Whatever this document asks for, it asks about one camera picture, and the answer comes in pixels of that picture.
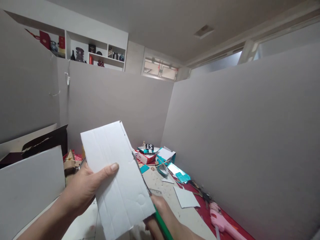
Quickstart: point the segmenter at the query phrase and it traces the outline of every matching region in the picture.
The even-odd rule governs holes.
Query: pink glue gun
[[[210,203],[210,216],[211,223],[213,226],[219,228],[220,232],[226,231],[233,237],[235,240],[247,240],[242,236],[234,227],[219,213],[220,208],[216,203]],[[217,232],[217,239],[220,239],[219,232]]]

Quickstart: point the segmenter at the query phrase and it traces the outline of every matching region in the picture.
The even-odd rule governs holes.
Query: ceiling vent
[[[210,27],[208,25],[204,25],[199,31],[197,31],[194,36],[197,38],[204,38],[206,36],[208,36],[210,33],[212,33],[214,31],[213,27]]]

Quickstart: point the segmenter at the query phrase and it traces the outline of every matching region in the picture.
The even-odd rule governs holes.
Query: window
[[[320,42],[320,22],[259,44],[254,60]]]
[[[159,79],[177,80],[178,68],[170,63],[156,58],[146,58],[144,62],[143,75]]]
[[[220,58],[218,60],[215,60],[213,62],[207,63],[203,66],[194,68],[191,70],[190,78],[203,75],[206,73],[214,72],[220,69],[224,69],[231,66],[236,66],[238,64],[238,61],[240,59],[242,51],[234,53],[232,55],[226,56],[224,58]]]

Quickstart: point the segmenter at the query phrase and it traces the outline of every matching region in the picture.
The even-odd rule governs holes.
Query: red tablecloth
[[[191,192],[194,193],[198,193],[198,191],[190,184],[184,184],[183,187]],[[197,212],[199,213],[199,215],[202,217],[202,219],[204,220],[204,222],[207,224],[207,226],[210,228],[210,230],[213,232],[213,234],[216,236],[216,230],[215,227],[211,224],[211,219],[210,219],[210,209],[208,206],[208,209],[206,209],[206,203],[203,200],[202,197],[195,195],[196,199],[198,200],[199,204],[200,204],[200,208],[199,207],[195,207],[195,209],[197,210]],[[246,230],[244,230],[236,221],[234,221],[225,211],[223,211],[221,209],[221,213],[224,216],[224,218],[232,225],[234,226],[238,232],[244,236],[247,240],[255,240],[249,233],[246,232]],[[220,239],[221,240],[233,240],[233,238],[226,232],[221,233],[220,232]]]

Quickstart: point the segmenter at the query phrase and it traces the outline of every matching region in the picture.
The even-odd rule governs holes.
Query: ceiling
[[[184,62],[304,0],[48,1],[126,31],[130,41]],[[193,36],[206,24],[213,33]]]

